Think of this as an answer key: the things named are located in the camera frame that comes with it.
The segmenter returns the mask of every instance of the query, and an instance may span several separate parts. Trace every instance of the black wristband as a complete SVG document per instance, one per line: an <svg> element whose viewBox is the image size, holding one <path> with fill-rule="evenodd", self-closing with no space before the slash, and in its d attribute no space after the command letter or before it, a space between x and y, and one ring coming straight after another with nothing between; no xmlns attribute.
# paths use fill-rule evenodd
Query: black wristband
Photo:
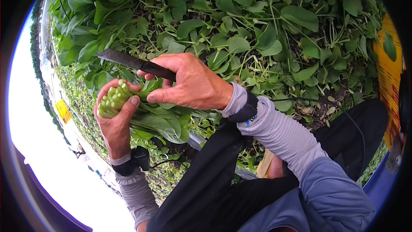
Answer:
<svg viewBox="0 0 412 232"><path fill-rule="evenodd" d="M142 146L137 146L135 149L131 150L131 158L127 162L114 166L112 168L114 171L119 173L121 176L130 176L136 167L140 167L143 171L148 171L149 165L149 151Z"/></svg>
<svg viewBox="0 0 412 232"><path fill-rule="evenodd" d="M256 96L251 93L250 91L246 90L248 94L248 99L246 100L246 104L240 109L239 112L232 116L228 116L230 122L241 123L245 122L246 120L251 119L252 117L256 116L258 113L257 111L257 102L259 101Z"/></svg>

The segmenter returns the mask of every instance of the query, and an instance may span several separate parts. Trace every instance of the blue shirt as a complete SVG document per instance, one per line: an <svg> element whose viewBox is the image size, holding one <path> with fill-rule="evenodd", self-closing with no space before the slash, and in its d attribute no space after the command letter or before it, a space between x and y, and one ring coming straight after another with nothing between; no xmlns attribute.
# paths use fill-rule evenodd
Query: blue shirt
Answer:
<svg viewBox="0 0 412 232"><path fill-rule="evenodd" d="M267 232L277 227L306 231L363 231L375 207L362 188L329 157L315 159L299 188L250 218L238 232Z"/></svg>

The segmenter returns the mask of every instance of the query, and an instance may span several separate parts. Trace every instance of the sky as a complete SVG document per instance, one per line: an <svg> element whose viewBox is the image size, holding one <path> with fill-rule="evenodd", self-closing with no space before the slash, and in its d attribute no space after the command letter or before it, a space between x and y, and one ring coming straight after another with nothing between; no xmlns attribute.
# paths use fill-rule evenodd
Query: sky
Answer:
<svg viewBox="0 0 412 232"><path fill-rule="evenodd" d="M31 24L29 15L10 76L9 121L14 145L51 197L80 222L93 231L135 231L124 201L69 151L45 110L30 53Z"/></svg>

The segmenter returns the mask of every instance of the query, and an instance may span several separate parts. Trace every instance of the cable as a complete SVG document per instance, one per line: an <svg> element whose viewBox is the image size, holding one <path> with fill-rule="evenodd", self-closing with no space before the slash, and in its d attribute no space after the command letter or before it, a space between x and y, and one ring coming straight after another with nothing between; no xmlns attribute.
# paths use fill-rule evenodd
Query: cable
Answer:
<svg viewBox="0 0 412 232"><path fill-rule="evenodd" d="M70 21L70 18L67 16L66 10L64 10L63 3L61 2L61 0L59 0L59 1L60 1L61 9L63 9L64 14L66 15L67 19Z"/></svg>
<svg viewBox="0 0 412 232"><path fill-rule="evenodd" d="M178 161L177 159L168 159L168 160L165 160L164 162L157 163L156 165L154 165L153 167L150 167L150 168L155 168L155 167L157 167L158 165L163 164L163 163L166 163L166 162L179 162L180 164L183 165L183 167L185 167L186 169L188 169L188 167L186 167L185 164L183 164L182 162Z"/></svg>
<svg viewBox="0 0 412 232"><path fill-rule="evenodd" d="M349 114L346 111L343 110L343 108L341 108L337 103L332 102L332 101L321 101L321 100L308 99L308 98L287 98L287 99L278 99L278 100L272 100L272 101L297 101L297 100L317 101L317 102L322 102L322 103L328 103L328 104L335 105L341 111L343 111L343 113L345 113L346 116L348 116L348 118L353 122L353 124L356 126L356 128L358 128L358 131L361 133L360 135L362 136L362 143L363 143L362 166L361 166L360 173L359 173L359 178L360 178L360 176L362 175L363 166L365 164L365 137L363 137L363 132L359 128L358 124L351 118L351 116L349 116Z"/></svg>

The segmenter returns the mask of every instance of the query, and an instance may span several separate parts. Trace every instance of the black pants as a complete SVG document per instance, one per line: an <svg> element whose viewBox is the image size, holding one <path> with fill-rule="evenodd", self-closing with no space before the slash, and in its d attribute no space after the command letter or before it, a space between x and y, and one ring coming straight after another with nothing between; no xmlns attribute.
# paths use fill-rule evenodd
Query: black pants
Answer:
<svg viewBox="0 0 412 232"><path fill-rule="evenodd" d="M344 113L330 123L330 128L324 126L314 136L348 177L357 180L382 140L387 110L379 100L371 100L347 113L365 138L364 160L361 134ZM258 211L299 186L291 172L282 178L254 179L231 186L237 156L245 141L236 125L230 123L212 135L150 219L147 231L237 231Z"/></svg>

